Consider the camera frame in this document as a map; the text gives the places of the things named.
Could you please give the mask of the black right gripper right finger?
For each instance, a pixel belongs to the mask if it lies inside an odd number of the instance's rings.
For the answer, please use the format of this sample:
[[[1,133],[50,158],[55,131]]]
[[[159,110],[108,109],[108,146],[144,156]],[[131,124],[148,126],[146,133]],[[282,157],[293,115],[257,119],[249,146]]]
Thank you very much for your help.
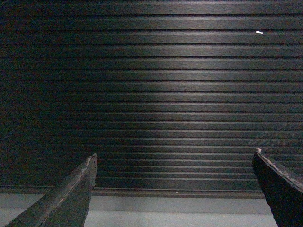
[[[253,172],[279,227],[303,225],[303,178],[257,148]]]

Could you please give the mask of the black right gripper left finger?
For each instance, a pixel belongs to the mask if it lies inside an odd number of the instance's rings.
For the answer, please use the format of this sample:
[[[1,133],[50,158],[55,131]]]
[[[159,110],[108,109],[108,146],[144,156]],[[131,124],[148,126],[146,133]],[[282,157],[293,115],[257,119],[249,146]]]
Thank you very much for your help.
[[[96,174],[97,154],[95,153],[6,226],[83,227]]]

